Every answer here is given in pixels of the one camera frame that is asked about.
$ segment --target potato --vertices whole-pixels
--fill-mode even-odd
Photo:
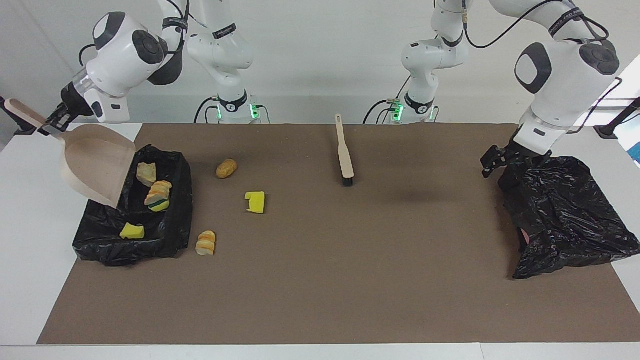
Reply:
[[[226,179],[229,176],[233,175],[234,172],[238,169],[238,164],[233,159],[226,159],[222,162],[222,164],[218,165],[216,169],[216,176],[218,179]]]

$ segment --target yellow object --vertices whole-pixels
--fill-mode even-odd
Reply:
[[[218,165],[216,169],[216,176],[218,179],[226,179],[229,176],[233,175],[234,172],[238,169],[238,164],[233,159],[226,159],[222,162],[222,164]]]
[[[156,163],[139,163],[136,177],[144,186],[150,188],[156,181]]]
[[[145,205],[149,206],[162,200],[169,200],[170,188],[173,187],[168,181],[156,181],[149,190],[145,199]]]
[[[124,225],[124,229],[120,233],[120,237],[123,239],[139,240],[145,238],[145,227],[135,226],[127,223]]]
[[[160,205],[149,206],[149,210],[153,211],[154,213],[159,213],[160,211],[167,210],[169,208],[169,205],[170,205],[170,201],[167,200],[165,202],[160,203]]]
[[[248,192],[244,195],[245,200],[249,200],[250,213],[264,214],[264,200],[266,196],[264,192]]]
[[[213,255],[216,250],[216,234],[207,230],[204,233],[198,235],[198,242],[196,243],[196,252],[198,255]]]

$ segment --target white wall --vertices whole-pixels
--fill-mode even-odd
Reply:
[[[623,65],[629,64],[639,50],[637,0],[577,2],[609,28]],[[395,96],[406,79],[399,59],[404,45],[434,35],[430,0],[235,0],[232,7],[255,47],[244,79],[275,122],[331,122],[338,112],[361,122],[370,105]],[[47,114],[80,69],[77,52],[92,41],[93,25],[106,12],[125,10],[155,32],[162,19],[154,0],[3,0],[0,10],[0,94]],[[470,34],[483,44],[513,21],[476,1]],[[191,32],[199,31],[192,23]],[[517,122],[532,96],[516,82],[513,65],[529,44],[548,39],[542,27],[523,22],[497,45],[473,49],[460,68],[440,71],[438,120]],[[131,92],[132,120],[189,122],[201,99],[215,93],[204,69],[187,56],[176,84],[145,84]]]

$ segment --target black plastic bag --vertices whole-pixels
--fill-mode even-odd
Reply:
[[[521,241],[514,279],[640,253],[638,239],[578,159],[552,158],[530,169],[510,165],[499,184]]]
[[[144,201],[149,188],[136,179],[138,163],[156,163],[157,179],[173,185],[170,206],[154,213]],[[107,266],[132,265],[147,258],[171,258],[189,243],[193,215],[191,168],[180,152],[165,152],[151,145],[140,149],[132,162],[118,208],[89,200],[80,222],[74,250],[82,260]],[[126,223],[145,226],[142,240],[123,240]]]

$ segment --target yellow block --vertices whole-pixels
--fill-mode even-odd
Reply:
[[[244,195],[245,200],[249,200],[250,213],[264,214],[264,192],[248,192]]]
[[[135,226],[127,223],[124,225],[124,229],[120,233],[120,237],[123,239],[139,240],[145,238],[145,227]]]

